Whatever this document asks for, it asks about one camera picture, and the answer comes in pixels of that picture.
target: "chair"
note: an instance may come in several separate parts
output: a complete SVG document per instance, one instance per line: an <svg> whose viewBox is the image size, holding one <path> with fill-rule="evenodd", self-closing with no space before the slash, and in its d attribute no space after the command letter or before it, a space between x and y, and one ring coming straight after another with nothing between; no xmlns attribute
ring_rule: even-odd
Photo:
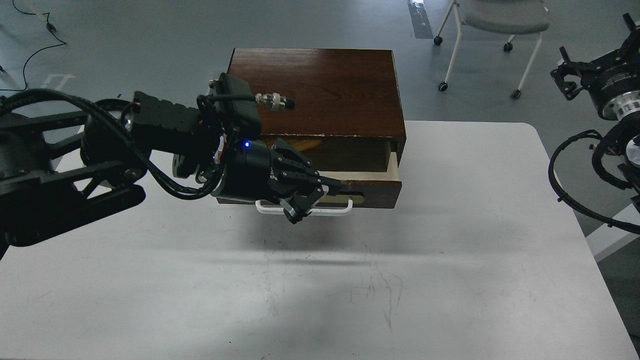
<svg viewBox="0 0 640 360"><path fill-rule="evenodd" d="M462 8L462 16L458 10L459 7ZM513 99L519 99L531 65L540 50L542 32L549 27L548 10L544 6L544 0L451 0L447 15L438 30L438 34L433 38L433 43L436 46L442 44L440 34L452 11L456 18L458 36L456 37L456 45L453 47L447 75L444 81L438 84L438 90L443 92L449 87L449 76L460 46L462 25L465 24L492 33L510 34L509 40L502 48L505 52L513 49L511 42L516 35L538 34L536 47L531 54L531 59L529 59L520 84L511 94Z"/></svg>

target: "wooden box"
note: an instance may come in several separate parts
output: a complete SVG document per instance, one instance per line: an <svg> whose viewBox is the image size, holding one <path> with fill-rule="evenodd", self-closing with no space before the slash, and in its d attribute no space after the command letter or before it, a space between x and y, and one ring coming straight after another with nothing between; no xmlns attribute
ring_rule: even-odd
<svg viewBox="0 0 640 360"><path fill-rule="evenodd" d="M324 176L342 181L341 194L354 207L396 205L406 133L392 51L234 49L227 72L254 93L296 101L294 110L259 108L267 144L278 137L290 142ZM321 204L347 198L325 197Z"/></svg>

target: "gray chair seat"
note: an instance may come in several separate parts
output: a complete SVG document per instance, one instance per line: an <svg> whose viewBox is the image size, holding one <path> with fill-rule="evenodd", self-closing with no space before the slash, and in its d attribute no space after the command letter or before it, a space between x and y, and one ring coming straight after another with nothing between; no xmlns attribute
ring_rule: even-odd
<svg viewBox="0 0 640 360"><path fill-rule="evenodd" d="M538 0L460 0L465 24L502 34L533 34L549 27L549 16Z"/></svg>

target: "chair leg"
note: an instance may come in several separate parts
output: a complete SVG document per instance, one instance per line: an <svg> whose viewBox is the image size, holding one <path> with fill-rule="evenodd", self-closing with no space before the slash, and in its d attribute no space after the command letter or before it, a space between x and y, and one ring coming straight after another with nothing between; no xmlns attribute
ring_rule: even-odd
<svg viewBox="0 0 640 360"><path fill-rule="evenodd" d="M442 21L442 24L440 25L440 29L438 29L438 33L433 38L433 43L435 45L442 44L442 38L440 37L440 34L442 33L442 29L444 29L444 24L447 23L447 19L449 18L449 15L451 14L451 10L453 9L453 6L455 4L457 4L457 3L458 3L458 0L451 0L451 2L449 3L449 7L447 9L447 15L445 15L444 20Z"/></svg>
<svg viewBox="0 0 640 360"><path fill-rule="evenodd" d="M458 28L458 36L456 36L456 45L453 47L453 53L451 54L451 61L449 62L449 68L447 69L447 75L444 77L444 83L447 84L449 82L449 76L451 75L451 70L453 69L453 63L456 61L456 55L458 54L458 49L460 48L460 39L462 38L462 20L460 19L460 11L458 10L458 4L453 8L453 15L456 17L456 27Z"/></svg>
<svg viewBox="0 0 640 360"><path fill-rule="evenodd" d="M529 63L527 64L527 68L524 70L524 74L522 75L522 79L520 80L520 84L518 84L518 88L511 94L511 97L517 99L520 97L522 93L522 87L524 86L524 81L527 79L527 75L529 75L529 71L531 70L531 65L533 65L533 61L536 59L538 55L538 51L540 50L540 45L542 44L542 33L538 33L538 40L536 41L536 47L533 49L533 53L531 54L531 58L529 59Z"/></svg>
<svg viewBox="0 0 640 360"><path fill-rule="evenodd" d="M513 44L511 42L513 41L513 38L515 38L515 37L516 37L515 35L511 35L509 37L509 40L507 40L507 42L502 47L502 50L504 50L505 53L508 53L511 50L513 50Z"/></svg>

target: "robotic arm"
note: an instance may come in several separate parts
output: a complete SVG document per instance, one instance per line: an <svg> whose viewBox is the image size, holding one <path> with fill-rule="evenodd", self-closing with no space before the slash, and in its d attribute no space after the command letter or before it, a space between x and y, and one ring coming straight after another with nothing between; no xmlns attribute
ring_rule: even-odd
<svg viewBox="0 0 640 360"><path fill-rule="evenodd" d="M571 61L565 48L560 48L563 61L551 72L560 92L570 101L582 90L587 90L598 115L604 120L617 121L617 124L605 136L588 130L567 139L551 156L548 177L559 196L558 201L566 202L574 210L605 222L609 227L616 226L640 234L638 225L605 217L579 204L562 189L554 174L554 163L561 151L577 140L592 138L599 141L598 145L592 147L591 157L591 164L598 176L621 190L632 188L640 194L640 26L636 26L628 13L623 18L630 34L617 50L584 63ZM580 78L580 87L574 81L566 81L566 76ZM605 154L624 158L624 162L618 166L624 179L612 175L602 166ZM640 195L634 196L631 201L640 211Z"/></svg>
<svg viewBox="0 0 640 360"><path fill-rule="evenodd" d="M285 208L293 224L320 198L337 195L340 181L320 176L302 153L278 139L259 140L256 104L293 109L279 94L253 95L247 82L222 74L209 95L187 108L135 92L133 102L96 103L46 89L21 92L0 102L0 258L10 245L29 246L140 204L135 182L147 171L169 194L184 200L207 195L268 200ZM66 101L81 111L27 118L12 113L43 101ZM116 119L110 111L119 111ZM84 125L58 143L43 132ZM55 172L51 160L76 149L85 167ZM152 150L174 154L173 176L195 175L200 188L176 183L150 160ZM82 190L74 182L90 179ZM90 197L98 185L111 190Z"/></svg>

